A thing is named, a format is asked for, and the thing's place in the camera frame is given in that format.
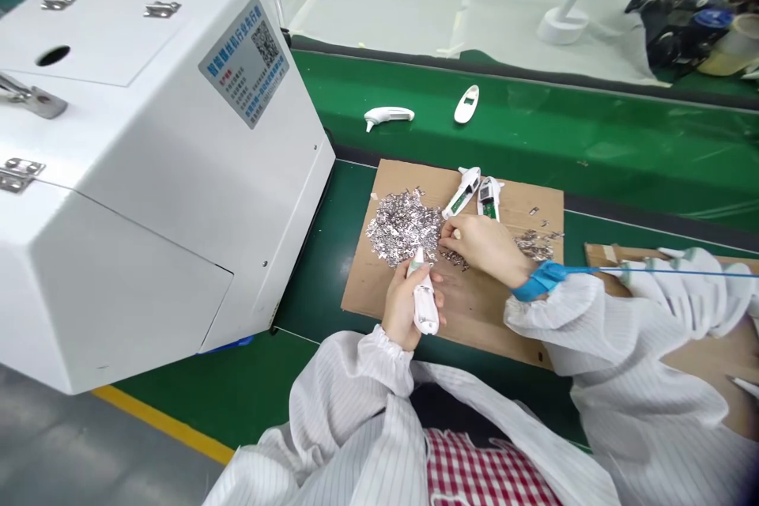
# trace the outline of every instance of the metal latch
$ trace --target metal latch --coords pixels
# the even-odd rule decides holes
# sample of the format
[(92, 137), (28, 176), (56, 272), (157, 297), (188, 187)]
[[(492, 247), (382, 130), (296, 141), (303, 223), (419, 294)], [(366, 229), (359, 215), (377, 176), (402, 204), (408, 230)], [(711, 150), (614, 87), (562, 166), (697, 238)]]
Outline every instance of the metal latch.
[(43, 119), (54, 119), (68, 106), (63, 99), (37, 87), (27, 87), (0, 71), (0, 100), (3, 99), (18, 103)]
[(74, 4), (77, 0), (43, 0), (42, 4), (40, 4), (40, 8), (42, 9), (52, 9), (52, 10), (62, 10), (66, 9), (72, 4)]
[(176, 14), (177, 10), (181, 7), (182, 5), (176, 2), (158, 2), (156, 0), (153, 4), (145, 4), (145, 12), (142, 15), (145, 17), (169, 18)]
[(45, 169), (45, 164), (11, 158), (0, 166), (0, 190), (20, 194)]

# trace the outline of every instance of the blue wrist strap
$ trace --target blue wrist strap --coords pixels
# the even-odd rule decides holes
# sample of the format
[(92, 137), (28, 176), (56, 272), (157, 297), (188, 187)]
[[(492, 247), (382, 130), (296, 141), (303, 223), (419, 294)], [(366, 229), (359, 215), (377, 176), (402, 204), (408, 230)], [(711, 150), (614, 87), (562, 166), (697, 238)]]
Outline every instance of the blue wrist strap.
[(530, 279), (522, 286), (512, 290), (512, 294), (521, 302), (531, 302), (541, 295), (550, 293), (567, 278), (568, 271), (563, 265), (554, 261), (543, 261)]

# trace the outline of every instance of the fan stand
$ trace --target fan stand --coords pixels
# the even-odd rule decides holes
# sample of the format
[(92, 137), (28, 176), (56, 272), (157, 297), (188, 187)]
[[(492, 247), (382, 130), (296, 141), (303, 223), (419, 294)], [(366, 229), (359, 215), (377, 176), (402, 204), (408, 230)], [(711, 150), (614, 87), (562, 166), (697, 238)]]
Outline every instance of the fan stand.
[(575, 43), (588, 23), (587, 14), (574, 7), (576, 2), (564, 0), (561, 6), (546, 12), (538, 26), (538, 37), (556, 45)]

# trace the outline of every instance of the qr code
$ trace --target qr code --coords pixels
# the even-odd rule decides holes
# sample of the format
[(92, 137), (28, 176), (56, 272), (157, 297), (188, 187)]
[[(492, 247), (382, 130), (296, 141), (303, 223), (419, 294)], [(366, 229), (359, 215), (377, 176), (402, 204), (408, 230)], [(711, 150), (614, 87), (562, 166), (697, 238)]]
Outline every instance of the qr code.
[(251, 38), (253, 39), (255, 46), (258, 48), (259, 54), (263, 57), (263, 62), (266, 64), (266, 67), (270, 67), (271, 64), (277, 60), (277, 57), (279, 57), (279, 46), (271, 36), (269, 26), (266, 25), (265, 21), (261, 22), (261, 25), (255, 32), (253, 32)]

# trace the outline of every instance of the gray floor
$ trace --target gray floor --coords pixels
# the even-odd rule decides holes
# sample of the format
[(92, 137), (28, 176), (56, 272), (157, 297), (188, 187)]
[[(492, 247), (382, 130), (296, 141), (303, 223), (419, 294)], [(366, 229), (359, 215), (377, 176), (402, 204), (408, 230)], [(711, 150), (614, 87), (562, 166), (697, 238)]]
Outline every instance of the gray floor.
[(201, 504), (222, 469), (94, 395), (0, 366), (2, 506)]

